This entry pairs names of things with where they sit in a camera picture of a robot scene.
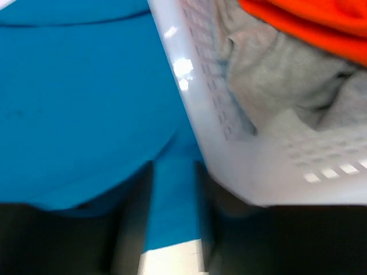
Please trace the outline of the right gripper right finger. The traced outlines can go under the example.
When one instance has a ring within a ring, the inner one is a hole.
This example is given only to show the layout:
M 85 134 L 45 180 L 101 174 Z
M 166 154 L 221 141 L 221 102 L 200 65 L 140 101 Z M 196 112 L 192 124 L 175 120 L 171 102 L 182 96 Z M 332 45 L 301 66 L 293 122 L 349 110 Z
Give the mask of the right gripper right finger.
M 366 207 L 251 206 L 196 163 L 209 274 L 365 274 Z

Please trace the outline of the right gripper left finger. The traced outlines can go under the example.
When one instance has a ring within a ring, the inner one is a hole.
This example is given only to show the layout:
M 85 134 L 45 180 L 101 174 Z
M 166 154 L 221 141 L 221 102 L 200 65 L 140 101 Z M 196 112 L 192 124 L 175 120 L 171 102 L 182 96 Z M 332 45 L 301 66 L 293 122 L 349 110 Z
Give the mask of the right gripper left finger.
M 1 204 L 2 274 L 137 274 L 153 186 L 148 163 L 77 208 Z

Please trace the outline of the white plastic basket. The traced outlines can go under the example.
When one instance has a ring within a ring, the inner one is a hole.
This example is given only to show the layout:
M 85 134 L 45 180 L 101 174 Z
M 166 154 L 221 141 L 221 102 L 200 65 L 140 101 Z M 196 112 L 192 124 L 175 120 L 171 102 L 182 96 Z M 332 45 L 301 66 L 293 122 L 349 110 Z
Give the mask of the white plastic basket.
M 365 205 L 366 126 L 315 131 L 292 111 L 260 133 L 227 88 L 214 55 L 209 1 L 150 1 L 206 166 L 243 201 Z

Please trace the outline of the blue t-shirt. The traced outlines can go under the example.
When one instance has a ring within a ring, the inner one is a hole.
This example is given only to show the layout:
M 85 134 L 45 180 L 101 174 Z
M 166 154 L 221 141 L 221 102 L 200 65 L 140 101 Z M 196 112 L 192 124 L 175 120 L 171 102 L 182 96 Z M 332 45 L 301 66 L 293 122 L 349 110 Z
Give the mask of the blue t-shirt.
M 200 238 L 196 139 L 146 1 L 1 2 L 1 201 L 107 212 L 153 164 L 146 250 Z

